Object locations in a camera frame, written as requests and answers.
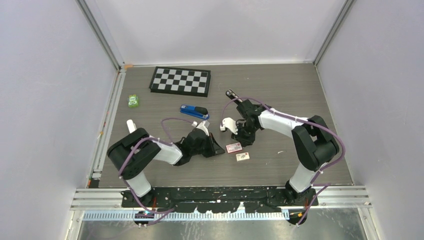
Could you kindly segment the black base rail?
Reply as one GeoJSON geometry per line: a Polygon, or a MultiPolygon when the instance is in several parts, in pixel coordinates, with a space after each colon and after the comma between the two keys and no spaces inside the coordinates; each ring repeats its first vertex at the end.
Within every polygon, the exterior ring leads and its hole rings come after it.
{"type": "Polygon", "coordinates": [[[312,203],[316,190],[296,193],[277,186],[226,187],[154,187],[145,196],[135,199],[129,190],[121,191],[123,208],[155,207],[159,212],[173,209],[175,213],[234,213],[239,207],[249,214],[276,213],[282,207],[303,209],[312,203]]]}

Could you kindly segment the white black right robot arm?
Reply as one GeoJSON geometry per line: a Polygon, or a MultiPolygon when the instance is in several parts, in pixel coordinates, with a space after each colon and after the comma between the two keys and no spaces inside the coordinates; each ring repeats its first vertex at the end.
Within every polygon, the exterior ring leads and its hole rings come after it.
{"type": "Polygon", "coordinates": [[[299,165],[286,182],[283,194],[288,203],[299,205],[311,187],[311,181],[320,170],[335,157],[340,147],[335,137],[325,131],[322,117],[295,119],[268,106],[253,104],[250,100],[236,100],[241,119],[235,122],[236,133],[231,137],[242,147],[253,145],[258,130],[272,130],[293,140],[299,165]]]}

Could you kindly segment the red staple box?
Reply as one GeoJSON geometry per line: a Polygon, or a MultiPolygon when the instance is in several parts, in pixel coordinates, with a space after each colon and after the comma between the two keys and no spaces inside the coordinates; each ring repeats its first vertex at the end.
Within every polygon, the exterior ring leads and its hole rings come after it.
{"type": "Polygon", "coordinates": [[[226,147],[226,151],[227,151],[228,154],[240,152],[240,151],[243,150],[243,147],[239,142],[228,144],[225,147],[226,147]]]}

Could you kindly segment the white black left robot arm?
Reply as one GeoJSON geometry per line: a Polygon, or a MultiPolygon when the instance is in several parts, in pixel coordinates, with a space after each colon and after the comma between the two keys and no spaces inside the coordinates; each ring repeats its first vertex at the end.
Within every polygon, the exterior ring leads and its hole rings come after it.
{"type": "Polygon", "coordinates": [[[148,207],[154,197],[144,169],[151,161],[181,166],[193,156],[210,158],[225,152],[211,133],[200,128],[194,128],[178,142],[167,143],[140,127],[110,146],[106,154],[118,175],[133,190],[135,202],[141,207],[148,207]]]}

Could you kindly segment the black white chessboard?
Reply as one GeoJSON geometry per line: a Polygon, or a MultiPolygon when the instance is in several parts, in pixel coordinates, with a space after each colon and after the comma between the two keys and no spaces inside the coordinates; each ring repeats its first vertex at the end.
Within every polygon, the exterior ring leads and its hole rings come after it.
{"type": "Polygon", "coordinates": [[[211,76],[210,70],[157,66],[149,89],[152,93],[206,98],[211,76]]]}

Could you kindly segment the blue stapler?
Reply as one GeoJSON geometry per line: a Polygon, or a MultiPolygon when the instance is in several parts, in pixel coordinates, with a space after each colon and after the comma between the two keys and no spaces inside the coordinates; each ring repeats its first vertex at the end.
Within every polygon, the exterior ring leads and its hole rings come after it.
{"type": "Polygon", "coordinates": [[[210,118],[209,112],[205,107],[183,104],[180,106],[179,111],[202,120],[208,120],[210,118]]]}

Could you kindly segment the green toy block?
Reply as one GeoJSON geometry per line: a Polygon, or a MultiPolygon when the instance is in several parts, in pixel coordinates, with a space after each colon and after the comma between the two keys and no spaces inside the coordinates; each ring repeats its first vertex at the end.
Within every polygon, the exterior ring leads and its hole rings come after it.
{"type": "Polygon", "coordinates": [[[128,107],[136,108],[139,106],[139,97],[136,94],[132,94],[128,96],[128,107]]]}

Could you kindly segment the white staple box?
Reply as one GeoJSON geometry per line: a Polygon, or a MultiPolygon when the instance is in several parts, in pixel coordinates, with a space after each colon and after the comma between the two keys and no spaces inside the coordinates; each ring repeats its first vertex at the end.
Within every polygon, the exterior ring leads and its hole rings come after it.
{"type": "Polygon", "coordinates": [[[249,155],[248,152],[236,154],[236,161],[237,162],[241,162],[241,161],[245,161],[245,160],[249,160],[249,159],[250,159],[250,155],[249,155]]]}

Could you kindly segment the black stapler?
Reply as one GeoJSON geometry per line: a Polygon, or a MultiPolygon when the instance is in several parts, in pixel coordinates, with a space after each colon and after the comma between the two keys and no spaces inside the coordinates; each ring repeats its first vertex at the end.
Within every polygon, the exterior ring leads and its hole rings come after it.
{"type": "Polygon", "coordinates": [[[232,89],[227,90],[225,94],[233,102],[243,102],[243,100],[240,99],[240,97],[232,89]]]}

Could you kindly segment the white stapler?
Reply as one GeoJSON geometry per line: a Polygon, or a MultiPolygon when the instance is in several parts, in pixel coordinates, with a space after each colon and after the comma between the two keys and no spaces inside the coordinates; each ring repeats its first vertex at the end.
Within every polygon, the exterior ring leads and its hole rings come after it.
{"type": "Polygon", "coordinates": [[[137,130],[136,124],[132,119],[128,119],[126,125],[130,134],[137,130]]]}

